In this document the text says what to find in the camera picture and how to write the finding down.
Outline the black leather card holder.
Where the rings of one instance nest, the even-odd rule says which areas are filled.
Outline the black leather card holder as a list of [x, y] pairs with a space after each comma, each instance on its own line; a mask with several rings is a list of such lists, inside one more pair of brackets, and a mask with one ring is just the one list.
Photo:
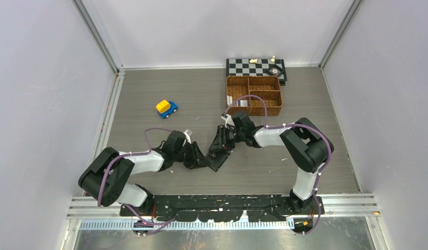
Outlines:
[[207, 166], [217, 172], [220, 167], [224, 164], [224, 162], [229, 158], [231, 152], [230, 151], [212, 151], [209, 150], [207, 155], [205, 156], [205, 163]]

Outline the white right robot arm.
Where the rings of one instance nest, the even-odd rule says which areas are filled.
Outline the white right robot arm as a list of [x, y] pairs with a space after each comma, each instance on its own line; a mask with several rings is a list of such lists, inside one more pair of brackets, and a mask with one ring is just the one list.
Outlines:
[[245, 111], [222, 117], [225, 124], [218, 126], [206, 155], [210, 167], [218, 170], [240, 142], [253, 148], [283, 146], [298, 167], [288, 202], [294, 212], [305, 213], [316, 198], [318, 176], [334, 151], [331, 141], [307, 118], [270, 127], [256, 126]]

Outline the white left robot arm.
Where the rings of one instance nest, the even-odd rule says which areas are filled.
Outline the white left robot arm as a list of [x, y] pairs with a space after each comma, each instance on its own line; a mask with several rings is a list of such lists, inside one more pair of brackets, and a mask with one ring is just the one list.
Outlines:
[[119, 152], [107, 147], [82, 173], [78, 185], [95, 198], [99, 206], [128, 204], [139, 215], [146, 216], [153, 208], [152, 195], [140, 185], [129, 184], [129, 177], [143, 172], [161, 172], [174, 163], [182, 163], [188, 169], [209, 166], [197, 143], [191, 140], [189, 130], [170, 131], [159, 146], [144, 152]]

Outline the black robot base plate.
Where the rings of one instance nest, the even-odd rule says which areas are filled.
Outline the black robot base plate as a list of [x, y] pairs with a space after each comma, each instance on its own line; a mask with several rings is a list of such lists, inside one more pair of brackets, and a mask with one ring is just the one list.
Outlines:
[[122, 205], [121, 216], [153, 216], [158, 222], [250, 222], [283, 221], [292, 215], [312, 219], [324, 213], [310, 198], [307, 205], [295, 205], [289, 196], [269, 195], [156, 195], [140, 207]]

